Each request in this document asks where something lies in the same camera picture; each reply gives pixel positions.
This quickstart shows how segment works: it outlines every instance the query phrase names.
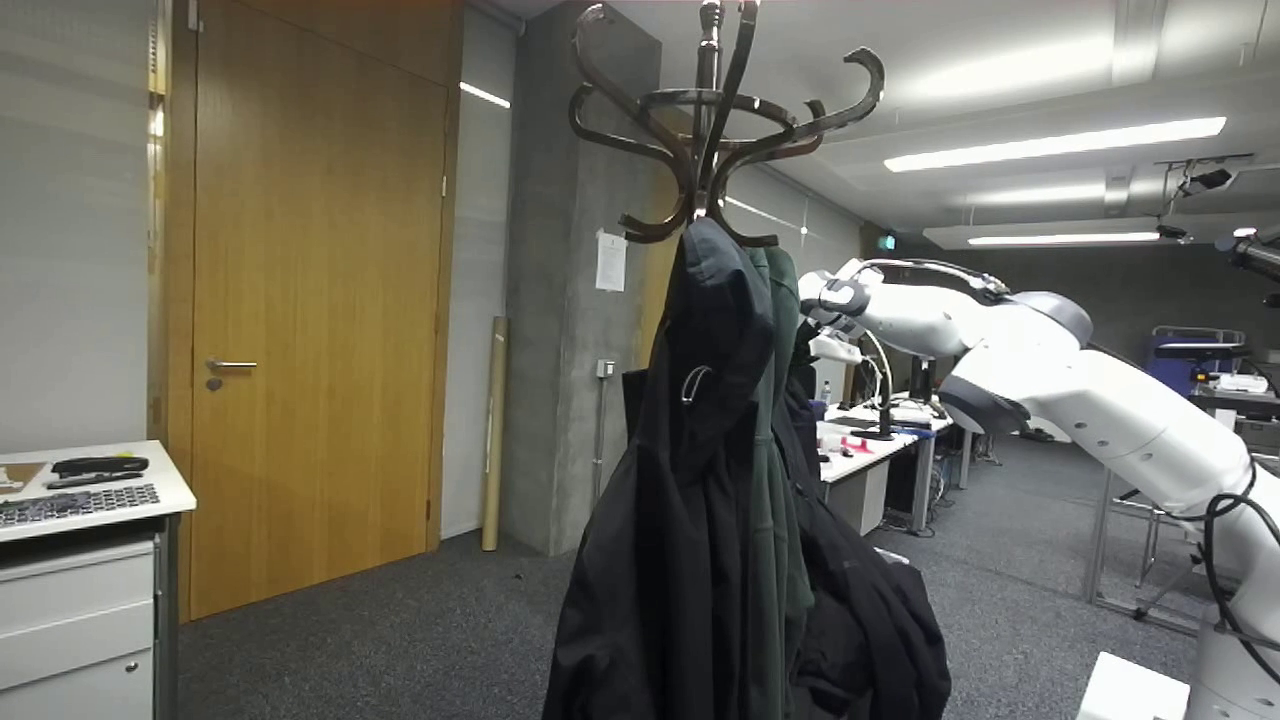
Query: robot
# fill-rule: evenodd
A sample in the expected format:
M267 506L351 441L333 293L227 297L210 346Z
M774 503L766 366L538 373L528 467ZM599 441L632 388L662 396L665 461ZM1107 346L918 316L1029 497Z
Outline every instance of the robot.
M1280 478L1244 441L1151 381L1088 346L1092 316L1056 293L931 259L847 259L800 275L824 326L951 359L940 402L964 429L1048 420L1168 514L1196 524L1219 625L1199 632L1189 720L1280 717Z

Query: black coat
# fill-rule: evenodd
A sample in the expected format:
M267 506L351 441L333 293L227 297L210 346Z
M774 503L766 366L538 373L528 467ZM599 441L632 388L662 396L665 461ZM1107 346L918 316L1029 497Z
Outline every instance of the black coat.
M767 307L742 247L721 224L693 224L632 443L581 538L545 720L750 717L746 506L751 392L767 356ZM815 592L808 632L790 659L800 710L940 717L949 670L922 574L889 566L822 501L800 384L776 414Z

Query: coat rack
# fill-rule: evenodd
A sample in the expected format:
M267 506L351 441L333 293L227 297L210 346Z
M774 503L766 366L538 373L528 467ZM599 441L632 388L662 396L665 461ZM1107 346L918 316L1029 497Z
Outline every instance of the coat rack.
M808 121L800 123L790 109L780 109L774 101L742 94L742 79L750 72L750 54L751 54L751 38L757 38L760 0L742 0L737 45L731 45L731 60L730 60L723 77L721 77L723 4L721 0L699 0L697 89L693 91L662 89L662 91L647 91L647 94L628 94L615 79L609 79L597 67L597 60L587 52L587 36L609 21L621 21L621 12L609 8L609 4L591 4L575 21L571 54L575 54L575 67L581 67L584 79L567 101L567 121L571 121L575 137L584 137L591 142L621 149L621 153L647 154L647 160L657 160L657 162L665 162L671 173L677 207L665 221L638 221L638 217L621 221L626 236L638 239L638 245L668 239L693 217L718 217L742 245L774 247L776 236L746 236L723 221L730 175L737 168L750 168L750 162L767 162L767 160L815 153L824 142L824 130L872 114L875 104L880 104L880 91L884 91L880 54L860 48L860 52L847 52L846 63L866 67L872 84L846 112L830 114L830 109L822 101L808 101ZM587 109L587 101L597 91L615 112L626 112L644 130L644 139L591 129L584 121L584 109ZM671 109L671 104L677 109L693 109L693 129L687 130L677 130L668 123L662 123L657 112ZM757 139L723 139L723 129L730 129L731 112L760 114L760 121L776 123L776 130L766 130Z

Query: door handle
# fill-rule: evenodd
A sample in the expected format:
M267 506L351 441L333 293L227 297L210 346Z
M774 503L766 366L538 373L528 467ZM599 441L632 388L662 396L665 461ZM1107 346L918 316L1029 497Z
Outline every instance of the door handle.
M210 392L221 392L221 388L227 384L227 375L247 375L247 373L255 373L255 359L213 356L213 359L204 359L204 366L210 366L204 388L210 388Z

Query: wooden door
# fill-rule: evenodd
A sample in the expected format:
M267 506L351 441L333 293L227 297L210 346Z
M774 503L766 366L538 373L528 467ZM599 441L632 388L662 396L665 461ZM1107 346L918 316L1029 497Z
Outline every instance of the wooden door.
M437 544L458 89L238 0L204 0L195 45L190 616L210 616Z

